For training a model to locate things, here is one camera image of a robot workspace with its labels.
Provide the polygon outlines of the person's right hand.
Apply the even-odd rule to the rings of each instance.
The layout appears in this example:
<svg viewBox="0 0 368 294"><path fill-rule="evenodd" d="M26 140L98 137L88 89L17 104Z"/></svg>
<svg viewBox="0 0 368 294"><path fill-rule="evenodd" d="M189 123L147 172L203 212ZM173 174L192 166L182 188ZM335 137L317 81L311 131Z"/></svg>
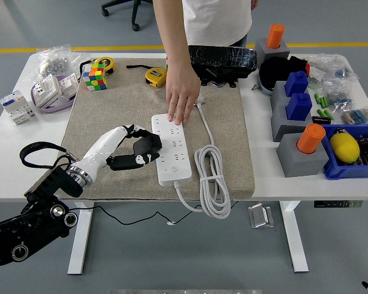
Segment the person's right hand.
<svg viewBox="0 0 368 294"><path fill-rule="evenodd" d="M169 104L168 120L175 125L186 123L194 103L199 97L201 81L194 70L169 70L166 80L166 100Z"/></svg>

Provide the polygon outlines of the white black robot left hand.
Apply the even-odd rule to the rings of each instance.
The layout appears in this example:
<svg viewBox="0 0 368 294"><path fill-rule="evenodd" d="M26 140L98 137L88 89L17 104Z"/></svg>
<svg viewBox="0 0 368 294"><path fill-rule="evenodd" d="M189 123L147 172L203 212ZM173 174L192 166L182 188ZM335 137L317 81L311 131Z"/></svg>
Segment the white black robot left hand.
<svg viewBox="0 0 368 294"><path fill-rule="evenodd" d="M138 138L130 155L112 156L126 138ZM70 171L84 177L86 182L96 180L98 170L109 166L113 171L132 170L143 167L159 157L162 148L159 135L131 124L116 127L101 135L83 159L71 165Z"/></svg>

